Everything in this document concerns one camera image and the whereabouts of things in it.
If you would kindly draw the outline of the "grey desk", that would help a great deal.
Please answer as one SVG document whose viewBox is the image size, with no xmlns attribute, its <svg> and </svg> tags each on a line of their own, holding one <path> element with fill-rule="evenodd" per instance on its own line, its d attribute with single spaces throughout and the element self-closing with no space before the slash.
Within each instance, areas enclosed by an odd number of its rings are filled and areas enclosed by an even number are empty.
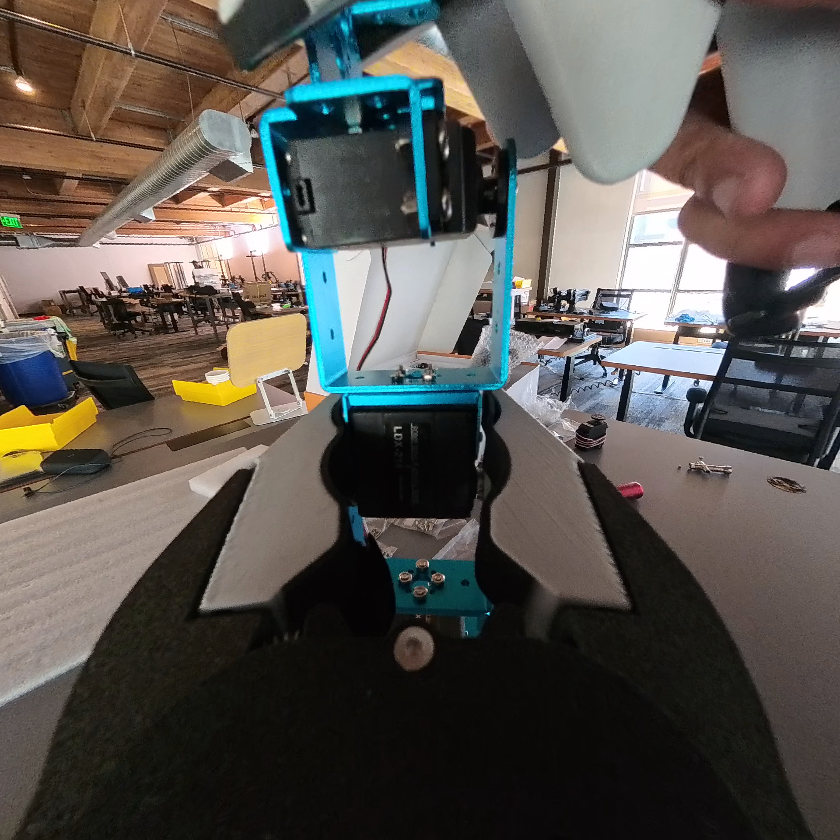
<svg viewBox="0 0 840 840">
<path fill-rule="evenodd" d="M 14 838 L 838 838 L 838 476 L 653 436 L 581 460 L 629 610 L 477 638 L 202 613 L 237 472 L 78 669 Z"/>
</svg>

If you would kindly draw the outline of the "steel tension rod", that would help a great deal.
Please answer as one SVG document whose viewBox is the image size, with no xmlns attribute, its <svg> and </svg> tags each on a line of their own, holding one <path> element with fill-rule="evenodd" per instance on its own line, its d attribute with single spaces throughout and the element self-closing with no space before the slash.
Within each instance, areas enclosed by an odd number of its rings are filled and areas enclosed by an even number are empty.
<svg viewBox="0 0 840 840">
<path fill-rule="evenodd" d="M 254 84 L 250 84 L 242 80 L 235 80 L 231 77 L 222 77 L 218 74 L 212 73 L 207 70 L 202 70 L 194 66 L 188 66 L 182 62 L 177 62 L 162 56 L 157 56 L 147 51 L 134 49 L 127 45 L 119 45 L 107 41 L 103 38 L 93 37 L 89 34 L 81 33 L 75 29 L 60 26 L 58 24 L 53 24 L 40 18 L 24 15 L 21 13 L 14 12 L 12 10 L 7 10 L 3 8 L 1 10 L 1 19 L 9 23 L 14 23 L 17 25 L 25 26 L 27 28 L 32 28 L 41 33 L 71 40 L 73 42 L 82 44 L 84 46 L 89 46 L 94 49 L 105 50 L 113 54 L 126 56 L 134 60 L 140 60 L 145 63 L 156 65 L 158 67 L 164 67 L 166 69 L 175 70 L 184 73 L 189 77 L 201 78 L 207 81 L 212 81 L 217 84 L 221 84 L 224 87 L 234 88 L 237 90 L 245 91 L 247 93 L 254 93 L 255 95 L 265 96 L 270 98 L 271 100 L 283 99 L 287 95 L 285 91 L 274 91 L 265 87 L 259 87 Z"/>
</svg>

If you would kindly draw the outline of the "white foam sheet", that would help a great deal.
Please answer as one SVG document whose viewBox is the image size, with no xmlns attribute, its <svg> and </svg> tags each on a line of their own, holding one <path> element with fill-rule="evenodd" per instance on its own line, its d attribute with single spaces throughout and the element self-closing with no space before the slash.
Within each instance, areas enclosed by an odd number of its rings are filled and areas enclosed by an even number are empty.
<svg viewBox="0 0 840 840">
<path fill-rule="evenodd" d="M 1 701 L 82 664 L 124 597 L 209 499 L 224 454 L 2 525 Z"/>
</svg>

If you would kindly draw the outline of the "large window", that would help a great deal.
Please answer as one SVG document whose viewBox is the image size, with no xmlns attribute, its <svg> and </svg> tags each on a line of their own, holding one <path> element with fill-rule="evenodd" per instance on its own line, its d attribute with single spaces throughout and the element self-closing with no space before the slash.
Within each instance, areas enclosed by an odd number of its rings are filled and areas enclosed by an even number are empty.
<svg viewBox="0 0 840 840">
<path fill-rule="evenodd" d="M 690 197 L 650 171 L 636 178 L 619 287 L 633 292 L 641 329 L 665 330 L 668 320 L 685 314 L 704 323 L 721 319 L 727 263 L 679 230 L 679 213 Z"/>
</svg>

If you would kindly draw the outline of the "yellow plastic tray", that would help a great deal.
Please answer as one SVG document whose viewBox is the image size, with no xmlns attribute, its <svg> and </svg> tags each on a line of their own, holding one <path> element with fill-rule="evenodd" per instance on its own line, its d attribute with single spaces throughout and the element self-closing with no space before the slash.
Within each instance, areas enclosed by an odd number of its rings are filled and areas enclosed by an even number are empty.
<svg viewBox="0 0 840 840">
<path fill-rule="evenodd" d="M 236 387 L 231 381 L 217 384 L 202 382 L 178 381 L 172 382 L 173 390 L 187 403 L 205 404 L 210 406 L 228 406 L 257 394 L 257 386 Z"/>
<path fill-rule="evenodd" d="M 1 416 L 1 455 L 54 452 L 96 423 L 98 406 L 89 397 L 63 413 L 35 415 L 20 406 Z"/>
</svg>

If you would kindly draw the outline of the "wooden sign on acrylic stand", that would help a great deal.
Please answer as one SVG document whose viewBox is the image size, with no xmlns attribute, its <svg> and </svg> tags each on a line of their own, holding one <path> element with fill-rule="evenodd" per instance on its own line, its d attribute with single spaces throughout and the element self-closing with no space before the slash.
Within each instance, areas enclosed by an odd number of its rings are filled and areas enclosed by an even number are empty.
<svg viewBox="0 0 840 840">
<path fill-rule="evenodd" d="M 306 360 L 307 320 L 300 313 L 241 322 L 227 332 L 229 378 L 235 387 L 255 385 L 262 407 L 253 425 L 286 421 L 307 412 L 295 373 Z"/>
</svg>

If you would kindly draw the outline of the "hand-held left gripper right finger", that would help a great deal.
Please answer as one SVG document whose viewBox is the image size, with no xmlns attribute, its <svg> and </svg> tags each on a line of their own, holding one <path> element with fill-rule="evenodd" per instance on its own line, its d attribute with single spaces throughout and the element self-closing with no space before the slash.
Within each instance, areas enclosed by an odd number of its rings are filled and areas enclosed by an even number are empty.
<svg viewBox="0 0 840 840">
<path fill-rule="evenodd" d="M 524 610 L 629 610 L 578 456 L 506 392 L 485 393 L 482 408 L 490 483 L 476 547 L 483 594 Z"/>
</svg>

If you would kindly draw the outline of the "person's right hand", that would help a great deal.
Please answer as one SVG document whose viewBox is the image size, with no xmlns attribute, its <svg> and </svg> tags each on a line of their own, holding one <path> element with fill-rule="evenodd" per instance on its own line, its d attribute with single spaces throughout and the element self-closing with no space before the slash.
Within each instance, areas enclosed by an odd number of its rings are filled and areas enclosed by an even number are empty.
<svg viewBox="0 0 840 840">
<path fill-rule="evenodd" d="M 838 215 L 775 204 L 786 167 L 771 147 L 689 111 L 652 172 L 692 191 L 679 229 L 693 244 L 767 270 L 838 266 Z"/>
</svg>

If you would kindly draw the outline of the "clear bag of screws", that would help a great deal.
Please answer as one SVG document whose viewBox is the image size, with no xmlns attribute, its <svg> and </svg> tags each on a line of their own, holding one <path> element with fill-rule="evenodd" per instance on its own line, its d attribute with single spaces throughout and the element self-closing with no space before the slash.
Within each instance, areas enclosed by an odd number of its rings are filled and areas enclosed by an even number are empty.
<svg viewBox="0 0 840 840">
<path fill-rule="evenodd" d="M 475 518 L 364 518 L 367 532 L 388 559 L 473 560 L 479 533 Z"/>
</svg>

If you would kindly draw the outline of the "blue toy robot arm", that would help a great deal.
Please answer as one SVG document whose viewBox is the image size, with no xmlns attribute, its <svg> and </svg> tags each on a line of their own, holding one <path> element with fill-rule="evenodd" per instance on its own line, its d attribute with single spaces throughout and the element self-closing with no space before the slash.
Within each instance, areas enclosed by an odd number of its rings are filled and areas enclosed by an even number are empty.
<svg viewBox="0 0 840 840">
<path fill-rule="evenodd" d="M 508 378 L 515 143 L 501 146 L 493 174 L 484 175 L 475 135 L 446 118 L 440 79 L 362 70 L 373 48 L 438 16 L 438 2 L 351 2 L 303 40 L 311 81 L 259 128 L 281 233 L 302 257 L 319 379 L 342 401 L 343 431 L 327 470 L 362 543 L 375 543 L 365 517 L 470 514 L 484 394 Z M 411 247 L 431 257 L 437 244 L 465 244 L 487 219 L 490 365 L 413 369 L 403 361 L 410 351 L 389 351 L 366 367 L 384 349 L 385 325 L 396 324 L 396 259 Z M 461 635 L 480 633 L 492 605 L 472 563 L 440 571 L 427 560 L 384 560 L 387 613 L 341 613 L 352 630 L 384 634 L 401 613 L 458 619 Z"/>
</svg>

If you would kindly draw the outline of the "wooden edged table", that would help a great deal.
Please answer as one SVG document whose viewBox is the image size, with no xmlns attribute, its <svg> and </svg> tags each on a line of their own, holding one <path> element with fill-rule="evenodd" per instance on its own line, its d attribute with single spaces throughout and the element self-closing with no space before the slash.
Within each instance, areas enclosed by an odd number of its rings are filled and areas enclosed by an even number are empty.
<svg viewBox="0 0 840 840">
<path fill-rule="evenodd" d="M 601 338 L 607 350 L 627 347 L 634 337 L 636 322 L 647 316 L 644 311 L 534 312 L 530 318 L 514 322 L 514 329 L 538 338 L 581 343 L 593 335 Z"/>
</svg>

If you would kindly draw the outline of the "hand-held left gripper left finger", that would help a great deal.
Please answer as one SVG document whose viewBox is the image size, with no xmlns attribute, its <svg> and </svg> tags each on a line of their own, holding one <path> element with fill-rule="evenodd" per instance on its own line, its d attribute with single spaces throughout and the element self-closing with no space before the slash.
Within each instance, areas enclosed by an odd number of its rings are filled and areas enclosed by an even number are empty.
<svg viewBox="0 0 840 840">
<path fill-rule="evenodd" d="M 267 608 L 387 613 L 387 564 L 356 538 L 350 503 L 330 479 L 342 401 L 323 400 L 259 457 L 200 601 L 202 613 Z"/>
</svg>

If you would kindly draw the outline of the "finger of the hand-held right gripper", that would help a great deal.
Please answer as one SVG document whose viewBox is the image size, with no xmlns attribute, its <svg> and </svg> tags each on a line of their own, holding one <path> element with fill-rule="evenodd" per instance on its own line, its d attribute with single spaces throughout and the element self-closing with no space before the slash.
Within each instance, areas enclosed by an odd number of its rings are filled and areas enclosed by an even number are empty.
<svg viewBox="0 0 840 840">
<path fill-rule="evenodd" d="M 221 1 L 219 24 L 237 67 L 252 70 L 306 39 L 350 5 L 348 1 Z"/>
<path fill-rule="evenodd" d="M 364 62 L 373 76 L 437 77 L 449 106 L 483 118 L 500 145 L 514 140 L 533 159 L 560 140 L 549 104 L 502 1 L 438 2 L 436 27 L 448 57 L 400 36 Z"/>
</svg>

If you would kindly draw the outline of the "blue bin with plastic liner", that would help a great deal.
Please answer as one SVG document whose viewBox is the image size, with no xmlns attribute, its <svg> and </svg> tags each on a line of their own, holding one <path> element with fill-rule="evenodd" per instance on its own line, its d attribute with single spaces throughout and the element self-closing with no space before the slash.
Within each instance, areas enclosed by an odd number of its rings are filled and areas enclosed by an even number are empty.
<svg viewBox="0 0 840 840">
<path fill-rule="evenodd" d="M 43 407 L 70 398 L 63 343 L 50 330 L 2 332 L 1 391 L 14 407 Z"/>
</svg>

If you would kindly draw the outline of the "black power adapter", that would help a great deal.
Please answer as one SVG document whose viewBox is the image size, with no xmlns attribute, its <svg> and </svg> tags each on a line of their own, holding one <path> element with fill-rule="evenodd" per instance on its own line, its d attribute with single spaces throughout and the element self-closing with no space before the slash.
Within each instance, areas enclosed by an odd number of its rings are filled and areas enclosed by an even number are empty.
<svg viewBox="0 0 840 840">
<path fill-rule="evenodd" d="M 110 467 L 112 457 L 99 448 L 63 448 L 45 455 L 39 469 L 46 476 L 92 476 Z"/>
</svg>

